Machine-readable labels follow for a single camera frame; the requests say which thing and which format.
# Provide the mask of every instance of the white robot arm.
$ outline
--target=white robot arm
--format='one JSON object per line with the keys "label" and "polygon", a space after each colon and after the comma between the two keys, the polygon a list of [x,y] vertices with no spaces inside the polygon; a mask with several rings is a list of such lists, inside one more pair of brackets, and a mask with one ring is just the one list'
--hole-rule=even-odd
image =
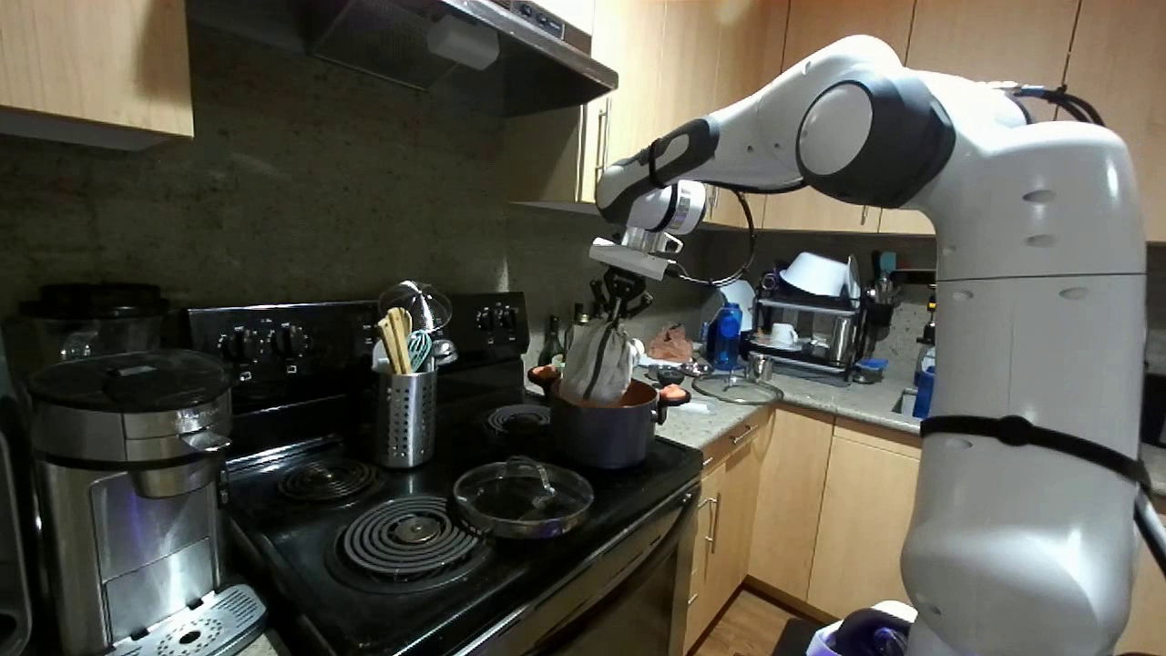
{"label": "white robot arm", "polygon": [[595,258],[657,281],[698,227],[696,184],[931,219],[945,366],[903,545],[913,656],[1111,654],[1133,506],[1149,518],[1133,166],[1113,131],[1032,126],[1014,90],[847,36],[597,180],[600,216],[630,239]]}

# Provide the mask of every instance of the utensil holder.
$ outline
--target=utensil holder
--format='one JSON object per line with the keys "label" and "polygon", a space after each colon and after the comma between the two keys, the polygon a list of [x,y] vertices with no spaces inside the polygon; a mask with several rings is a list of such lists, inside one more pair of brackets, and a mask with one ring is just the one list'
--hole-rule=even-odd
{"label": "utensil holder", "polygon": [[433,457],[436,374],[380,376],[370,459],[410,471]]}

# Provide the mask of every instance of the range hood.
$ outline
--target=range hood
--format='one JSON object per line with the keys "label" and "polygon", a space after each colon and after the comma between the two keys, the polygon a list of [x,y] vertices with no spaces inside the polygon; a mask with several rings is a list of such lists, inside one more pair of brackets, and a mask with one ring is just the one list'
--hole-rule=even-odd
{"label": "range hood", "polygon": [[188,15],[475,115],[584,106],[620,83],[588,32],[532,0],[194,0]]}

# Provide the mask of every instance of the floor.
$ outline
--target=floor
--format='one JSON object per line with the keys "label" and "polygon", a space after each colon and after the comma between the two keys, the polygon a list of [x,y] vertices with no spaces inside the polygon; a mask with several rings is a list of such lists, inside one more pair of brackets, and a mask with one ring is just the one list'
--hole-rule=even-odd
{"label": "floor", "polygon": [[691,656],[773,656],[786,620],[793,620],[786,609],[750,591],[735,591],[726,618],[703,634]]}

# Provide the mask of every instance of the stove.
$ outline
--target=stove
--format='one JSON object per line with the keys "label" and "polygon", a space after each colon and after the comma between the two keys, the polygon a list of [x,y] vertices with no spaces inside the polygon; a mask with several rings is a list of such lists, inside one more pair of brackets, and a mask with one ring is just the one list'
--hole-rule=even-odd
{"label": "stove", "polygon": [[653,443],[630,471],[579,471],[595,506],[543,545],[477,534],[453,506],[470,468],[545,452],[549,426],[494,429],[492,408],[523,403],[521,295],[456,295],[458,366],[436,376],[433,459],[381,471],[370,429],[374,304],[262,304],[188,312],[194,347],[238,384],[226,459],[230,562],[268,606],[296,654],[543,654],[612,634],[637,576],[665,582],[663,634],[677,654],[698,452]]}

